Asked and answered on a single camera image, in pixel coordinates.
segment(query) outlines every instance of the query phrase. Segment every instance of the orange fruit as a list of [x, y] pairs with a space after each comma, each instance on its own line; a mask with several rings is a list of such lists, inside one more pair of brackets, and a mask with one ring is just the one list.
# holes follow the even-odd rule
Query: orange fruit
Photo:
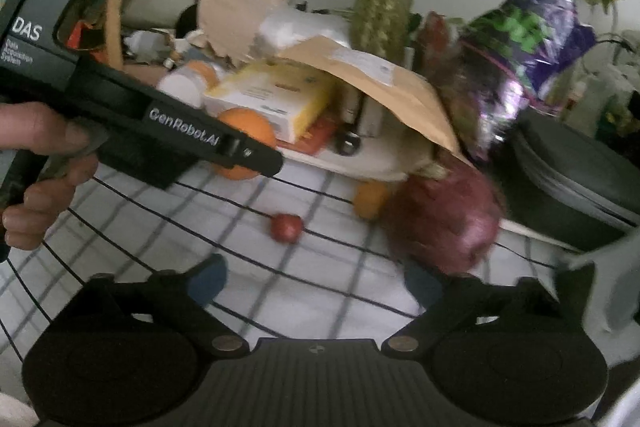
[[[276, 135], [273, 128], [265, 117], [254, 110], [244, 107], [228, 109], [218, 115], [218, 120], [228, 126], [244, 132], [258, 142], [262, 142], [269, 147], [276, 147]], [[236, 165], [231, 169], [225, 169], [219, 165], [214, 165], [218, 174], [228, 180], [250, 180], [258, 175], [258, 172]]]
[[353, 211], [366, 221], [375, 221], [380, 217], [382, 207], [389, 198], [389, 188], [385, 183], [371, 180], [361, 182], [353, 198]]

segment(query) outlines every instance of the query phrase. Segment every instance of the ribbed black surface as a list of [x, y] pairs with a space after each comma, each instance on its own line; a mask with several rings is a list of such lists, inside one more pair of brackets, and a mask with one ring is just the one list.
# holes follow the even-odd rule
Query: ribbed black surface
[[[416, 362], [373, 341], [264, 340], [215, 363], [183, 405], [146, 427], [488, 427], [449, 403]], [[590, 425], [575, 423], [572, 427]], [[42, 427], [58, 427], [46, 422]]]

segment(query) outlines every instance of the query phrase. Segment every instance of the black zippered case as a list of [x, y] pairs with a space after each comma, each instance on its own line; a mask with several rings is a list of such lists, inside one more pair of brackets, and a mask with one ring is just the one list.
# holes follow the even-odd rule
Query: black zippered case
[[583, 251], [640, 225], [640, 169], [533, 110], [497, 155], [494, 178], [514, 221]]

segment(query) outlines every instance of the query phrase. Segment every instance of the hand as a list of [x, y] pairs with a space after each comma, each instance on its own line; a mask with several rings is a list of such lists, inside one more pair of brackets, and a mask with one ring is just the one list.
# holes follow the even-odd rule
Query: hand
[[[0, 106], [0, 150], [28, 149], [41, 155], [73, 154], [89, 145], [88, 133], [43, 103]], [[35, 250], [44, 235], [71, 204], [76, 187], [89, 181], [98, 168], [92, 154], [71, 160], [67, 175], [31, 185], [24, 203], [2, 213], [4, 239], [10, 247]]]

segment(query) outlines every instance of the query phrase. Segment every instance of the yellow and white box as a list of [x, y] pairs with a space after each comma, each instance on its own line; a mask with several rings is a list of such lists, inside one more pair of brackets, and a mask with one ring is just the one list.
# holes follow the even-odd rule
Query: yellow and white box
[[276, 138], [295, 143], [331, 103], [337, 79], [311, 66], [264, 60], [229, 75], [204, 95], [207, 113], [234, 107], [263, 115]]

